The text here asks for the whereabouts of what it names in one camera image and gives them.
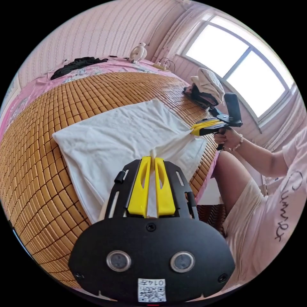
white shorts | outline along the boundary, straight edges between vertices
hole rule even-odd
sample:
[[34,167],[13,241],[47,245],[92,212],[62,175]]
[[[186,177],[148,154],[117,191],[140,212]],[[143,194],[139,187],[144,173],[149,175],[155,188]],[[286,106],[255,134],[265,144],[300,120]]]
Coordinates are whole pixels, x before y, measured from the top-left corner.
[[223,292],[230,290],[230,287],[243,285],[258,275],[249,265],[249,259],[253,254],[255,234],[259,228],[259,214],[255,212],[259,212],[266,201],[267,196],[263,196],[257,183],[251,178],[223,224],[226,241],[236,265]]

woven mat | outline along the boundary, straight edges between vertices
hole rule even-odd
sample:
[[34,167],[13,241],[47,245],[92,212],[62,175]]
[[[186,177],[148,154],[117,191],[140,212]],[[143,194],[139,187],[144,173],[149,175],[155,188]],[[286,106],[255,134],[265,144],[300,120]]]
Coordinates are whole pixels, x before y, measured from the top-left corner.
[[226,219],[225,205],[198,205],[197,213],[200,221],[203,221],[225,237],[223,223]]
[[[101,112],[153,98],[190,125],[210,117],[182,94],[184,86],[176,78],[157,74],[90,76],[59,85],[37,98],[5,133],[0,144],[0,199],[27,250],[57,280],[79,287],[67,263],[90,221],[52,134]],[[216,152],[213,137],[206,138],[206,150],[190,181],[195,195]]]

window frame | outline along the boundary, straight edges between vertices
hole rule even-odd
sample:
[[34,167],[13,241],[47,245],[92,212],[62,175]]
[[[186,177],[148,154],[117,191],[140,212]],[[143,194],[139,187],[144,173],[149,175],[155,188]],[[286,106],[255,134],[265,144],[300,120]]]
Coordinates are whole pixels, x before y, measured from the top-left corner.
[[[280,60],[280,58],[278,57],[278,55],[274,52],[274,50],[268,45],[266,44],[255,32],[253,32],[251,29],[249,29],[247,26],[245,26],[244,24],[240,23],[238,20],[234,19],[233,17],[226,15],[225,13],[216,11],[216,10],[212,10],[210,12],[207,12],[207,14],[210,14],[211,16],[207,19],[207,20],[201,20],[200,22],[198,22],[197,24],[197,29],[195,29],[193,32],[194,34],[190,37],[187,37],[186,39],[186,44],[183,48],[181,48],[181,52],[178,53],[179,56],[191,61],[192,63],[196,64],[199,67],[202,68],[206,68],[211,70],[210,68],[206,67],[204,64],[196,61],[195,59],[187,56],[187,52],[189,51],[189,49],[191,48],[191,46],[194,44],[194,42],[196,41],[196,39],[198,38],[198,36],[200,35],[200,33],[205,29],[206,26],[211,25],[213,27],[216,27],[222,31],[225,31],[227,33],[229,33],[230,35],[236,37],[237,39],[239,39],[240,41],[242,41],[243,43],[245,43],[248,48],[247,50],[242,54],[242,56],[237,60],[237,62],[230,68],[230,70],[225,74],[225,76],[219,76],[217,73],[215,73],[215,75],[217,76],[217,78],[219,79],[219,81],[224,84],[229,90],[231,90],[232,92],[236,93],[238,98],[240,99],[240,101],[243,103],[243,105],[245,106],[245,108],[247,109],[247,111],[250,113],[250,115],[252,116],[254,122],[259,126],[261,123],[265,122],[268,117],[272,116],[272,114],[283,104],[285,103],[285,101],[288,100],[288,98],[292,95],[292,90],[295,86],[295,82],[293,83],[292,87],[289,88],[287,83],[285,82],[285,80],[282,78],[282,76],[280,75],[280,73],[277,71],[277,69],[271,64],[271,62],[257,49],[255,48],[251,43],[249,43],[248,41],[246,41],[244,38],[240,37],[239,35],[233,33],[232,31],[214,24],[212,22],[210,22],[215,16],[220,16],[224,19],[227,19],[235,24],[237,24],[238,26],[240,26],[241,28],[243,28],[244,30],[247,30],[248,32],[250,32],[252,35],[254,35],[256,38],[260,39],[262,41],[262,43],[268,47],[273,54]],[[285,91],[281,94],[281,96],[260,116],[257,117],[255,112],[253,111],[253,109],[249,106],[249,104],[247,103],[247,101],[240,95],[239,92],[237,92],[233,86],[231,86],[228,82],[227,82],[227,78],[234,72],[234,70],[240,65],[240,63],[247,57],[247,55],[250,52],[254,52],[256,55],[258,55],[268,66],[269,68],[273,71],[273,73],[277,76],[278,80],[281,82],[281,84],[284,86]]]

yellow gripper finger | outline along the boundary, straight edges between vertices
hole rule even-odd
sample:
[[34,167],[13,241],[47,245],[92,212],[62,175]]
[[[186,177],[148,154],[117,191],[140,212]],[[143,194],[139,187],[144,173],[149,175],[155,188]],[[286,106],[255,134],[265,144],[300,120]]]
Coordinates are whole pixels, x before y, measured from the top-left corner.
[[215,125],[220,124],[220,123],[223,123],[223,122],[220,121],[219,119],[214,119],[214,120],[211,120],[211,121],[201,122],[199,124],[195,124],[194,126],[192,126],[190,128],[190,130],[192,130],[192,132],[191,132],[192,134],[199,136],[200,129],[211,127],[211,126],[215,126]]
[[173,194],[167,177],[162,158],[154,159],[157,216],[171,216],[175,214]]
[[128,205],[129,214],[147,216],[150,165],[151,157],[143,157]]

white curtain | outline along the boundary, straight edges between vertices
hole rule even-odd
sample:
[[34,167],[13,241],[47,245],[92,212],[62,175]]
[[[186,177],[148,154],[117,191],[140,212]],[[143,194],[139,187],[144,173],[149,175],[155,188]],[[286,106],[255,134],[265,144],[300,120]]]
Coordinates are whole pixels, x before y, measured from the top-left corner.
[[185,11],[168,31],[156,50],[152,62],[158,62],[162,58],[172,60],[190,31],[210,9],[212,8],[207,5],[195,3]]
[[276,149],[280,149],[282,146],[287,144],[290,139],[295,136],[302,128],[306,126],[307,121],[307,111],[304,105],[303,98],[299,89],[296,88],[294,92],[294,103],[291,108],[289,116],[286,118],[285,122],[276,131],[275,135],[264,144],[264,148],[271,152]]

